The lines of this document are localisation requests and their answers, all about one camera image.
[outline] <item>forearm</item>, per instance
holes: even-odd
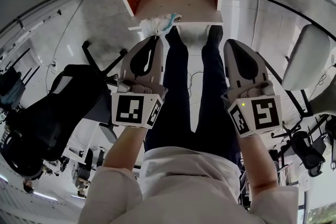
[[[126,127],[108,152],[103,166],[133,170],[147,129]]]
[[[238,138],[253,195],[278,186],[274,162],[259,135]]]

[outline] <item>plastic bag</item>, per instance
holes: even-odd
[[[140,27],[145,38],[150,36],[162,37],[169,33],[170,29],[173,27],[173,23],[179,22],[181,17],[182,15],[178,13],[159,15],[142,20],[140,22]]]

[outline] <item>white shirt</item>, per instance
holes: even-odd
[[[256,195],[250,211],[237,204],[238,167],[219,156],[180,147],[145,153],[140,186],[126,169],[99,167],[79,223],[296,223],[298,188]]]

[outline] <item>cable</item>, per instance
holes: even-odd
[[[245,181],[240,193],[239,193],[239,196],[242,194],[243,190],[246,188],[246,185],[247,185],[247,180]]]
[[[80,140],[79,140],[79,138],[78,138],[78,136],[77,135],[75,135],[75,134],[73,134],[76,138],[77,138],[77,140],[78,140],[78,142],[79,142],[79,144],[81,144],[83,147],[86,147],[87,145],[84,145]]]
[[[242,170],[242,168],[245,166],[245,164],[243,164],[242,166],[241,166],[241,168],[239,169],[241,172],[243,172],[243,173],[245,173],[245,171],[246,170]]]
[[[327,72],[328,72],[329,69],[332,68],[332,67],[336,67],[336,65],[332,65],[332,66],[330,66],[330,67],[327,68],[326,72],[324,72],[324,74],[321,76],[319,82],[316,84],[315,89],[314,89],[313,93],[310,95],[308,101],[310,101],[311,97],[312,97],[313,94],[315,93],[317,86],[318,86],[318,85],[322,85],[322,84],[324,83],[324,80],[325,80],[325,78],[327,77]]]
[[[81,4],[83,3],[83,1],[84,1],[84,0],[81,0],[81,1],[80,1],[78,7],[76,8],[76,10],[75,10],[75,12],[74,12],[74,14],[71,16],[71,18],[70,18],[70,20],[69,20],[67,26],[65,27],[65,29],[64,29],[64,31],[63,31],[63,33],[62,33],[62,35],[61,35],[61,38],[60,38],[59,41],[58,41],[58,44],[57,44],[57,46],[56,46],[56,48],[55,48],[55,51],[54,51],[54,54],[53,54],[53,57],[52,57],[52,58],[53,58],[53,59],[52,59],[52,62],[53,62],[53,63],[50,63],[50,64],[48,65],[47,74],[46,74],[46,79],[45,79],[45,80],[46,80],[46,90],[47,90],[47,94],[48,94],[47,77],[48,77],[48,72],[49,72],[50,65],[51,65],[51,66],[54,66],[54,67],[56,66],[55,55],[56,55],[56,51],[57,51],[57,49],[58,49],[58,46],[60,45],[60,43],[61,43],[61,41],[62,41],[62,39],[63,39],[63,36],[64,36],[65,32],[67,31],[67,29],[68,29],[68,27],[69,27],[69,25],[70,25],[70,23],[71,23],[73,17],[74,17],[75,14],[77,13],[77,11],[78,11],[79,7],[81,6]]]
[[[253,30],[253,36],[252,36],[252,42],[251,42],[251,48],[252,48],[252,45],[253,45],[254,36],[255,36],[255,34],[256,34],[257,20],[258,20],[258,15],[259,15],[259,5],[260,5],[260,0],[258,0],[257,16],[256,16],[256,20],[255,20],[255,22],[254,22],[254,30]]]
[[[198,74],[198,73],[203,73],[203,71],[197,71],[197,72],[193,73],[192,75],[188,72],[188,74],[191,76],[191,77],[190,77],[190,86],[189,86],[189,88],[188,88],[188,91],[190,92],[190,94],[189,94],[189,99],[190,99],[191,96],[192,96],[192,93],[191,93],[191,86],[193,85],[193,77],[194,77],[196,74]]]
[[[280,182],[280,187],[283,185],[283,183],[284,182],[286,182],[286,179],[287,179],[287,176],[288,176],[288,174],[289,174],[289,172],[287,171],[287,173],[286,173],[286,169],[285,170],[283,170],[284,172],[285,172],[285,177],[284,178],[282,178],[282,180],[281,180],[281,182]]]

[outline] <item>white sleeve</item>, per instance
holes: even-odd
[[[100,166],[90,184],[78,223],[110,223],[141,202],[139,184],[129,170]]]
[[[249,212],[266,224],[296,224],[298,209],[299,189],[286,186],[259,193],[254,197]]]

